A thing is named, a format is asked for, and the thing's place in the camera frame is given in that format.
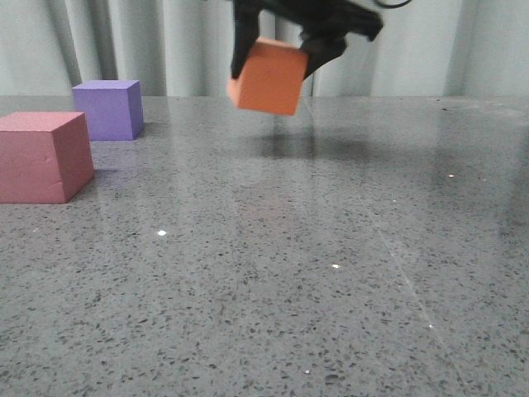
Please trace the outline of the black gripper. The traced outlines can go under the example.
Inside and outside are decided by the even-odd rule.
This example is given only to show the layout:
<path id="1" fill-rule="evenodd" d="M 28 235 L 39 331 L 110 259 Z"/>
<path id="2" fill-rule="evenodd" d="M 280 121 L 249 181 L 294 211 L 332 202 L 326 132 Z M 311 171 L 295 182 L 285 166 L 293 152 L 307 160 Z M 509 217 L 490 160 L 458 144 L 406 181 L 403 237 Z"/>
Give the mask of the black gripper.
<path id="1" fill-rule="evenodd" d="M 234 1 L 232 5 L 233 79 L 240 77 L 250 50 L 259 37 L 259 15 L 262 11 L 271 12 L 303 28 L 299 49 L 307 54 L 304 79 L 343 55 L 347 33 L 356 33 L 372 41 L 383 28 L 382 18 L 377 12 L 350 1 Z"/>

